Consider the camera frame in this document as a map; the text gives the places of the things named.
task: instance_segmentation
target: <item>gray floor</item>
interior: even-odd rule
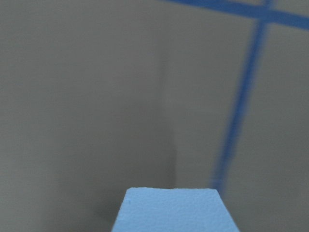
[[[156,0],[0,19],[2,232],[108,232],[128,187],[207,186],[254,20]],[[269,29],[224,202],[243,232],[307,231],[309,32]]]

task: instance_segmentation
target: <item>light blue block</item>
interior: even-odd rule
[[[214,189],[130,188],[112,232],[239,232]]]

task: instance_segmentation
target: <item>horizontal blue line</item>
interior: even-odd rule
[[[309,30],[309,17],[288,12],[268,10],[264,12],[263,6],[254,6],[245,3],[227,2],[224,0],[168,0],[182,4],[203,7],[214,11],[248,18],[260,18],[262,15],[268,23],[277,23],[289,27]]]

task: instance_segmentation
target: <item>intersection of blue lines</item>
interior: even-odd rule
[[[210,183],[211,188],[217,189],[220,195],[223,195],[228,168],[235,155],[235,147],[248,105],[250,90],[252,89],[253,79],[255,78],[255,70],[262,52],[267,25],[269,23],[277,23],[289,27],[309,30],[309,17],[272,10],[274,0],[264,0],[264,4],[260,6],[230,2],[227,0],[169,1],[257,19],[250,50],[247,54],[246,64],[243,67],[243,72],[240,78],[234,109]]]

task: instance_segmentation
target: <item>blue stripe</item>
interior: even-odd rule
[[[266,0],[263,6],[265,13],[270,8],[272,0]],[[218,160],[218,164],[214,170],[213,179],[211,180],[211,187],[217,189],[223,195],[225,188],[226,175],[230,162],[234,157],[235,147],[239,138],[241,125],[243,123],[244,115],[248,106],[248,99],[250,90],[253,85],[258,59],[261,55],[261,48],[264,41],[267,25],[267,15],[261,16],[261,19],[256,25],[251,48],[248,53],[247,63],[245,65],[237,100],[232,114],[232,119],[225,137],[223,150]]]
[[[278,23],[289,27],[309,30],[309,17],[288,12],[270,10],[266,13],[264,6],[254,6],[244,3],[227,2],[225,0],[168,0],[196,7],[204,7],[223,13],[259,19],[262,14],[268,23]]]

